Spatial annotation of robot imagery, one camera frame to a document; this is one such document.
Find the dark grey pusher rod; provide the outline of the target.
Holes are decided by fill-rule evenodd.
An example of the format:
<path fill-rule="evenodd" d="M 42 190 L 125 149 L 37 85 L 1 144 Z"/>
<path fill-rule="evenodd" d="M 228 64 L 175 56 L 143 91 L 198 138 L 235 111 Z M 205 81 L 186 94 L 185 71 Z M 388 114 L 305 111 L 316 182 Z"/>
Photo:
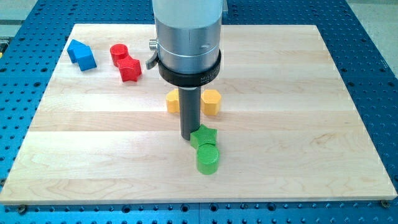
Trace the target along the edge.
<path fill-rule="evenodd" d="M 181 136 L 187 141 L 200 127 L 200 95 L 199 87 L 178 88 Z"/>

